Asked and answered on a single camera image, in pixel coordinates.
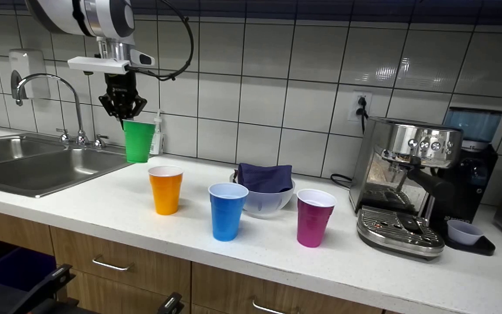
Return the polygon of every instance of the kitchen counter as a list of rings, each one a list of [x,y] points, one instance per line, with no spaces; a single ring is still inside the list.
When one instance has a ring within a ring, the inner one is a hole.
[[[0,136],[17,133],[0,129]],[[185,169],[179,212],[154,211],[147,170]],[[234,166],[183,157],[153,157],[40,199],[0,191],[0,213],[81,232],[403,314],[502,313],[502,232],[482,205],[475,224],[497,249],[480,256],[445,248],[430,262],[383,252],[357,236],[348,191],[329,180],[294,176],[296,191],[320,189],[338,204],[325,239],[310,249],[295,239],[295,195],[271,219],[241,217],[239,235],[220,242],[211,231],[207,188]]]

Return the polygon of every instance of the plastic bowl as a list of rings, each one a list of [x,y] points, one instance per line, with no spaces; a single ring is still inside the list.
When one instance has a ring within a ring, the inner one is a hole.
[[[480,228],[464,221],[449,220],[447,225],[448,237],[460,244],[474,245],[484,235]]]
[[[230,176],[230,182],[234,181],[234,175]],[[269,215],[284,207],[292,198],[295,182],[292,180],[292,189],[280,193],[260,193],[249,191],[243,210],[254,215]]]

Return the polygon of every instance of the stainless steel sink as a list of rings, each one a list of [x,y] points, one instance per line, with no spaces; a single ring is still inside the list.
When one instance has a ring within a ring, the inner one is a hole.
[[[40,135],[0,139],[0,191],[41,197],[127,167],[125,155]]]

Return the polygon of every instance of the silver handle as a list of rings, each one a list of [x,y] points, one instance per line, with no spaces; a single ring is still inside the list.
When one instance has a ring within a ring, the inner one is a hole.
[[[266,307],[258,306],[258,305],[255,303],[255,300],[253,300],[253,307],[254,307],[254,308],[257,308],[258,310],[265,311],[265,312],[269,312],[269,313],[272,313],[272,314],[284,314],[284,313],[282,313],[282,312],[277,312],[277,311],[275,311],[275,310],[271,310],[270,308],[266,308]]]
[[[104,266],[104,267],[107,267],[107,268],[111,268],[112,270],[119,270],[120,272],[126,272],[127,270],[129,270],[129,268],[131,268],[131,267],[133,267],[135,265],[135,263],[131,263],[127,267],[117,267],[117,266],[113,266],[113,265],[110,265],[110,264],[98,262],[97,259],[99,259],[101,257],[102,257],[102,254],[98,254],[98,256],[96,256],[95,258],[92,259],[92,263],[94,263],[96,265]]]

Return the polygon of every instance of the black tray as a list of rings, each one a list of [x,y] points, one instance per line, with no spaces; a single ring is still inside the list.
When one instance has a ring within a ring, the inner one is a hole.
[[[495,252],[495,245],[485,236],[480,237],[474,245],[466,245],[458,243],[448,237],[448,225],[444,225],[442,228],[441,235],[443,237],[444,243],[455,250],[466,251],[470,253],[476,253],[481,255],[492,256]]]

